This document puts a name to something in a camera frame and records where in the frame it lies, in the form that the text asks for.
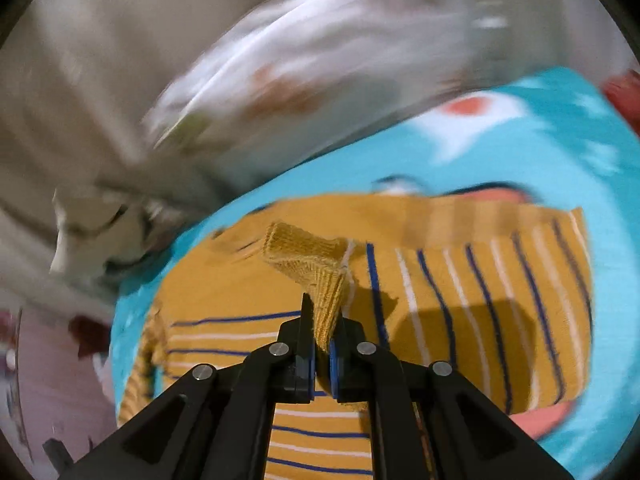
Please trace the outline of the yellow striped knit sweater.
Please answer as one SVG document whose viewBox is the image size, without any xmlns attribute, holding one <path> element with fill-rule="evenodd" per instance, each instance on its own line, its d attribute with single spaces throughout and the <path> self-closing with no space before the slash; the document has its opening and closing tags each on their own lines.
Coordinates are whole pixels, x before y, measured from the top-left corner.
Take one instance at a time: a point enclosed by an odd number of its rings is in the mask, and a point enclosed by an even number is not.
<svg viewBox="0 0 640 480">
<path fill-rule="evenodd" d="M 577 209 L 469 195 L 281 200 L 209 234 L 168 272 L 118 419 L 196 364 L 242 362 L 303 296 L 322 358 L 344 316 L 398 359 L 449 363 L 506 414 L 564 405 L 588 385 L 591 293 Z"/>
</svg>

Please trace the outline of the white pillow with black bird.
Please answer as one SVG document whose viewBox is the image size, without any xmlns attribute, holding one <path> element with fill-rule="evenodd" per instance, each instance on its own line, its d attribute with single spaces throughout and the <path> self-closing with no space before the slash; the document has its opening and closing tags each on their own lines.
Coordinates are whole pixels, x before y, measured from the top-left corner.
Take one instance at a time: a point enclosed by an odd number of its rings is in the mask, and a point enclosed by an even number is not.
<svg viewBox="0 0 640 480">
<path fill-rule="evenodd" d="M 200 220 L 193 210 L 112 188 L 59 188 L 50 272 L 76 282 L 119 278 L 162 252 Z"/>
</svg>

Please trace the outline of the turquoise cartoon fleece blanket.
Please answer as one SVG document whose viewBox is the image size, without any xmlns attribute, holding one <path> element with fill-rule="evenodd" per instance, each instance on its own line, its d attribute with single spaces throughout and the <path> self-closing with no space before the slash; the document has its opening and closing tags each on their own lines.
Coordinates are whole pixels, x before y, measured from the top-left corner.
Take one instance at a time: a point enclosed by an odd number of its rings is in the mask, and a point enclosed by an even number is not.
<svg viewBox="0 0 640 480">
<path fill-rule="evenodd" d="M 306 162 L 182 234 L 120 290 L 111 345 L 117 419 L 152 301 L 182 257 L 281 200 L 358 194 L 469 195 L 582 212 L 592 285 L 588 385 L 570 403 L 511 415 L 575 478 L 605 472 L 639 415 L 639 140 L 566 68 L 460 96 Z"/>
</svg>

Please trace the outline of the white leaf print pillow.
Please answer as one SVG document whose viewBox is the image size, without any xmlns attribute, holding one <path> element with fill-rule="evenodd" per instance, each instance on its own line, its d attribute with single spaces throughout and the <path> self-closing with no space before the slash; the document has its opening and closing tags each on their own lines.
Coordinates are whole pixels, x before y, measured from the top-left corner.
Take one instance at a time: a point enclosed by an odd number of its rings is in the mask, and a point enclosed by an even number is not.
<svg viewBox="0 0 640 480">
<path fill-rule="evenodd" d="M 502 0 L 270 0 L 168 84 L 146 137 L 249 185 L 462 89 L 508 37 Z"/>
</svg>

